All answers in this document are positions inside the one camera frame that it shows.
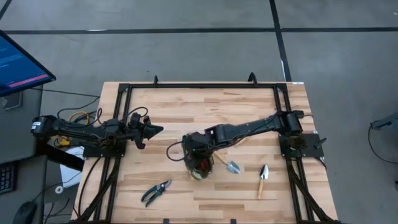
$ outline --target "pruning shears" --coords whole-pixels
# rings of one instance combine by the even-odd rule
[[[147,202],[145,207],[148,207],[150,203],[152,203],[158,196],[161,196],[162,193],[166,190],[168,186],[172,183],[172,180],[165,181],[161,184],[155,185],[153,188],[149,189],[141,198],[141,202]]]

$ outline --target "keyboard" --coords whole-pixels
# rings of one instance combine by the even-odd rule
[[[0,195],[12,192],[17,187],[17,164],[9,162],[0,164]]]

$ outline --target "wooden handle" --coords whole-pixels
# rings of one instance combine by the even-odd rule
[[[257,194],[257,199],[258,199],[258,200],[260,200],[261,197],[262,197],[262,186],[263,186],[263,185],[264,185],[264,180],[261,179],[260,185],[259,185],[259,192],[258,192],[258,194]]]
[[[213,152],[213,154],[217,157],[217,159],[219,159],[223,164],[227,164],[228,161],[225,159],[224,156],[222,156],[221,154],[219,154],[218,152]]]

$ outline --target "butcher block tabletop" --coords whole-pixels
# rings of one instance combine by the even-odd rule
[[[118,82],[106,82],[99,107],[102,121],[113,116]],[[292,110],[311,114],[303,83],[287,83]],[[124,108],[123,96],[121,112]],[[280,93],[282,108],[284,101]],[[215,159],[213,173],[205,180],[193,179],[183,161],[167,159],[170,144],[181,141],[187,133],[203,130],[216,124],[241,124],[266,118],[276,112],[274,93],[270,88],[137,88],[133,89],[130,109],[145,106],[154,125],[164,130],[145,141],[139,150],[134,142],[127,144],[121,159],[112,223],[295,223],[292,195],[285,159],[280,154],[278,134],[268,132],[248,137],[239,144],[218,152],[240,166],[241,174],[232,174],[221,161]],[[315,130],[313,118],[300,120],[305,133]],[[170,156],[183,156],[182,148],[171,148]],[[81,184],[96,158],[85,161]],[[98,192],[104,159],[93,169],[83,192],[82,211]],[[303,158],[308,188],[319,206],[337,219],[325,168],[314,158]],[[269,177],[264,182],[262,199],[257,199],[259,171],[267,164]],[[156,184],[172,179],[167,190],[147,208],[141,202],[143,194]],[[303,219],[305,206],[299,193]],[[104,196],[101,218],[105,218],[108,193]],[[78,208],[78,197],[75,201]]]

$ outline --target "computer monitor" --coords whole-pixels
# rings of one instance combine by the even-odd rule
[[[0,97],[55,79],[51,72],[0,30]]]

